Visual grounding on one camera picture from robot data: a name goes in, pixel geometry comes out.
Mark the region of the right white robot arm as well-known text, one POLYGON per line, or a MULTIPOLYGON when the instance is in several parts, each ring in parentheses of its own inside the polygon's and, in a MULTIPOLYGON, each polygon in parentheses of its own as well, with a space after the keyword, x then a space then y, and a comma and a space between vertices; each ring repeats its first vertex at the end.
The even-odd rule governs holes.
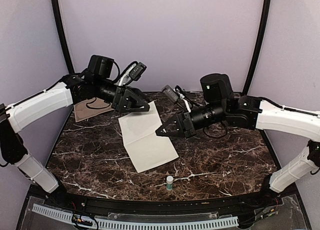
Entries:
POLYGON ((302 152, 280 170, 265 177, 255 203, 266 207, 289 185, 320 170, 320 113, 279 105, 265 97, 236 97, 226 74, 200 79, 205 106, 173 115, 157 130, 162 137, 190 138, 217 122, 250 130, 275 130, 308 138, 302 152))

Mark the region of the beige lined letter paper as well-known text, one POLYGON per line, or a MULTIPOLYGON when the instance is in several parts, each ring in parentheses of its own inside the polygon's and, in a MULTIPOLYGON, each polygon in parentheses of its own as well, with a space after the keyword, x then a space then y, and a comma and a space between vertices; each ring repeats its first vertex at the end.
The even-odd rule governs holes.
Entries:
POLYGON ((168 137, 156 135, 162 125, 155 103, 148 112, 130 113, 118 119, 123 145, 138 173, 166 164, 179 156, 168 137))

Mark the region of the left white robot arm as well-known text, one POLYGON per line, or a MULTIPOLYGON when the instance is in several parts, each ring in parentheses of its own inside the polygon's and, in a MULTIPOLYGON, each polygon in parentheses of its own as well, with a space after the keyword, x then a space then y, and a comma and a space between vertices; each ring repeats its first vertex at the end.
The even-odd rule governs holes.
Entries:
POLYGON ((144 94, 129 84, 138 81, 146 66, 134 61, 116 79, 110 75, 116 62, 112 58, 92 55, 88 67, 80 73, 63 76, 51 87, 20 102, 0 106, 0 152, 6 167, 16 166, 31 181, 51 194, 60 208, 67 208, 70 196, 63 185, 24 146, 19 132, 36 120, 62 108, 98 98, 110 103, 119 113, 147 112, 150 109, 144 94))

